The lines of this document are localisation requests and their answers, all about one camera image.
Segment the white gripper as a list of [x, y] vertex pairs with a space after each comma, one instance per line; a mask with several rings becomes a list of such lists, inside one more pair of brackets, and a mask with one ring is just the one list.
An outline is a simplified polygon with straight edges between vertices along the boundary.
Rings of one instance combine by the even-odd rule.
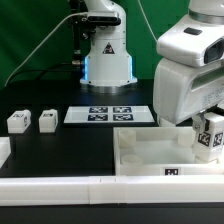
[[203, 113], [224, 100], [224, 62], [194, 68], [163, 58], [155, 71], [153, 108], [173, 124], [193, 116], [193, 129], [205, 131]]

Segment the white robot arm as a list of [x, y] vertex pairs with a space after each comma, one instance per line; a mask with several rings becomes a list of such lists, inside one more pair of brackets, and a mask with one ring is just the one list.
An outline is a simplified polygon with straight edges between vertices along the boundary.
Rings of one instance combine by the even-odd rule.
[[[91, 49], [80, 82], [114, 91], [137, 82], [126, 50], [126, 13], [111, 0], [84, 0]], [[206, 130], [204, 112], [224, 100], [224, 0], [190, 0], [188, 13], [160, 36], [162, 59], [154, 76], [153, 107], [172, 124], [193, 119]]]

